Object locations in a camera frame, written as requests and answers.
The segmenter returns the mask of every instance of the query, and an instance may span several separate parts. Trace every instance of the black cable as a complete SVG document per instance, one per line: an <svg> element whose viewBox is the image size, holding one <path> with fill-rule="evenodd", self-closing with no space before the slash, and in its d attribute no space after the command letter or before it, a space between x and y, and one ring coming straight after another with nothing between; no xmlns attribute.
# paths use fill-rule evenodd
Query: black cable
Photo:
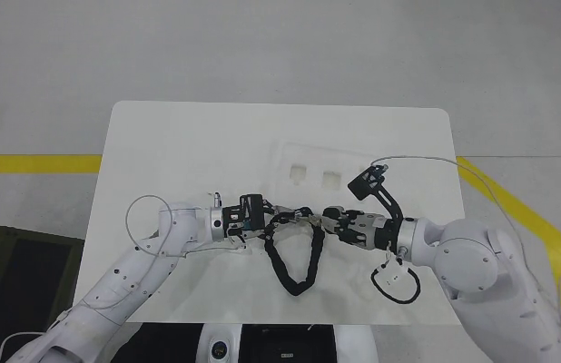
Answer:
<svg viewBox="0 0 561 363"><path fill-rule="evenodd" d="M381 265L382 269L385 269L387 265L387 262L384 263L383 265ZM418 298L419 294L422 292L422 288L421 285L419 283L419 277L416 274L416 272L414 272L412 269L408 268L408 273L409 275L411 275L411 277L414 278L414 281L416 281L416 292L414 293L414 296L412 296L411 298L407 299L407 300L400 300L400 299L396 299L393 296L389 295L386 291L384 291L381 286L375 281L375 276L379 273L378 269L375 269L372 273L371 273L371 282L373 282L373 286L376 287L376 289L381 292L381 295L385 296L386 298L390 299L393 302L396 302L400 305L408 305L411 304L412 302L416 301L416 299Z"/></svg>
<svg viewBox="0 0 561 363"><path fill-rule="evenodd" d="M310 208L303 207L297 210L303 217L308 217L312 214ZM292 296L299 296L301 293L305 292L315 283L317 278L317 270L319 267L320 254L323 250L323 241L325 240L325 232L320 226L311 224L313 229L313 238L310 243L310 260L309 268L307 269L307 278L304 281L297 282L293 280L289 272L287 271L287 266L282 261L279 252L274 247L274 230L280 224L286 224L295 219L295 211L285 211L275 215L269 224L264 228L264 234L261 238L264 239L264 250L269 255L271 259L272 268L274 273L277 275L280 284L287 290Z"/></svg>

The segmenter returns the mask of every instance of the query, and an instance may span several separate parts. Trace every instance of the camera lens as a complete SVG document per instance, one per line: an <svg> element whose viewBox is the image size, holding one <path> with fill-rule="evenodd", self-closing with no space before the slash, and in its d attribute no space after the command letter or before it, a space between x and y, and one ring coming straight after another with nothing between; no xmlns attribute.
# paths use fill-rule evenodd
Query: camera lens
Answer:
<svg viewBox="0 0 561 363"><path fill-rule="evenodd" d="M226 357L226 353L228 353L228 347L226 347L226 343L223 341L217 341L212 345L212 356L215 359Z"/></svg>

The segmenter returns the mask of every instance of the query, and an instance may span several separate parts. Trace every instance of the white cable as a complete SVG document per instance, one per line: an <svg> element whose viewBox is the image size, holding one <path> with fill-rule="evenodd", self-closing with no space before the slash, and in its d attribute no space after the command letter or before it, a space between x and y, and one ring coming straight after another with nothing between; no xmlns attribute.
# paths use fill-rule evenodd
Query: white cable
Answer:
<svg viewBox="0 0 561 363"><path fill-rule="evenodd" d="M182 258L186 258L190 253L196 252L204 252L205 250L239 250L241 247L209 247L207 249L196 249L196 250L189 250L182 255Z"/></svg>
<svg viewBox="0 0 561 363"><path fill-rule="evenodd" d="M0 359L2 358L2 352L5 350L5 344L6 341L9 340L10 338L19 336L19 335L43 335L44 333L38 332L38 331L22 331L20 333L15 333L15 334L11 334L8 337L6 337L3 341L2 344L0 345Z"/></svg>
<svg viewBox="0 0 561 363"><path fill-rule="evenodd" d="M158 199L158 200L162 201L163 204L165 204L165 207L168 209L168 212L170 213L170 228L168 229L167 233L165 233L165 237L163 237L162 243L160 244L160 249L158 249L158 251L162 250L163 244L168 240L168 237L170 237L170 233L172 232L172 225L173 225L173 211L172 211L172 208L170 208L170 205L168 204L167 201L165 201L164 198L162 198L158 195L155 195L155 194L145 194L145 195L142 195L141 197L136 198L134 201L132 201L132 203L127 208L127 211L125 212L125 230L127 231L127 235L129 236L129 239L132 241L132 243L140 251L142 251L144 253L147 253L148 255L152 255L152 256L155 256L155 257L160 257L160 255L158 253L149 252L148 250L145 250L142 246L140 246L137 243L137 241L135 240L135 238L133 237L132 232L129 230L129 221L128 221L129 212L132 210L133 205L136 202L142 200L143 198L155 198L155 199Z"/></svg>
<svg viewBox="0 0 561 363"><path fill-rule="evenodd" d="M490 193L490 196L492 197L493 201L495 202L495 204L498 206L498 208L500 209L500 211L502 212L502 214L505 216L505 218L508 221L508 224L510 224L510 227L512 228L513 232L516 234L517 239L518 239L518 244L520 245L520 248L522 250L522 254L523 254L523 261L525 262L525 267L527 267L528 272L530 273L530 275L533 277L533 279L535 280L537 289L539 290L539 292L541 292L541 295L543 295L543 298L545 298L545 301L551 306L552 309L555 309L557 314L559 314L560 320L561 320L561 291L560 288L557 286L557 304L554 304L551 299L549 299L546 296L546 290L545 288L543 288L543 286L540 284L540 282L538 281L538 279L536 278L535 274L533 273L533 271L528 267L528 262L527 262L527 252L525 251L525 245L523 244L523 239L520 237L520 234L518 233L517 228L515 228L515 224L513 223L513 221L510 219L510 217L508 217L507 212L505 211L505 209L503 208L502 204L500 203L500 201L498 201L497 196L495 195L495 193L492 191L492 188L490 188L490 186L487 184L487 182L480 176L478 175L477 172L471 170L470 168L464 166L464 165L460 165L457 162L454 162L450 159L446 159L446 158L441 158L438 156L415 156L415 155L394 155L394 156L384 156L382 158L378 158L376 160L374 160L373 162L371 162L371 166L375 165L378 162L382 162L384 160L391 160L391 159L426 159L426 160L437 160L437 161L441 161L441 162L449 162L451 164L456 165L459 168L462 168L470 173L472 173L472 175L476 176L477 179L479 179L484 186L487 188L488 192ZM561 278L559 279L558 285L561 286Z"/></svg>
<svg viewBox="0 0 561 363"><path fill-rule="evenodd" d="M51 324L51 325L46 329L46 331L49 331L50 329L54 328L54 326L55 326L57 323L59 323L59 322L63 321L64 319L66 319L66 317L69 315L69 313L71 312L72 309L73 309L73 307L71 307L71 308L69 308L69 309L67 309L67 310L63 310L63 312L61 312L61 313L59 314L59 316L56 317L56 319L53 321L53 324Z"/></svg>

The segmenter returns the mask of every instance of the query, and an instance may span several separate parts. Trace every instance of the white arm segment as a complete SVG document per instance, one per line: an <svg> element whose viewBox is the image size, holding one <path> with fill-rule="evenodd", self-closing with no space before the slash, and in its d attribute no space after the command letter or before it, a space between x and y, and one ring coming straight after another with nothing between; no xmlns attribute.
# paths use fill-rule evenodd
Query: white arm segment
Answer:
<svg viewBox="0 0 561 363"><path fill-rule="evenodd" d="M105 272L68 315L43 336L29 342L7 362L95 362L122 324L163 284L178 264L178 257L198 246L196 210L181 204L170 214L160 211L159 236L140 240L139 245L156 257L131 247Z"/></svg>
<svg viewBox="0 0 561 363"><path fill-rule="evenodd" d="M404 248L404 260L433 269L465 331L493 361L561 362L557 314L505 232L470 220L410 219L399 232Z"/></svg>

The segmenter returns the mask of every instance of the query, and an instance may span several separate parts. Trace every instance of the white table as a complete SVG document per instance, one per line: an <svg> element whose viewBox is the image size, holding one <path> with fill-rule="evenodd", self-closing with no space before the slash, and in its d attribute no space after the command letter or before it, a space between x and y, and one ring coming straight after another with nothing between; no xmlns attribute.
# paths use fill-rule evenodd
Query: white table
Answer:
<svg viewBox="0 0 561 363"><path fill-rule="evenodd" d="M120 102L107 133L75 302L131 248L123 217L142 194L209 206L214 191L224 205L257 192L288 207L322 211L340 204L384 213L377 201L355 200L346 185L374 158L394 154L454 158L448 114L419 108ZM406 216L437 223L464 217L454 166L409 160L388 165L385 186ZM304 169L304 180L295 178ZM159 207L157 201L142 201L133 208L134 235L155 231ZM328 237L315 285L292 297L274 275L261 240L249 244L251 254L210 251L181 260L129 321L459 324L427 269L416 269L422 294L415 303L398 306L383 298L369 281L385 258L382 251ZM277 248L291 276L303 280L309 236L278 240ZM400 282L398 289L404 283L410 296L413 281Z"/></svg>

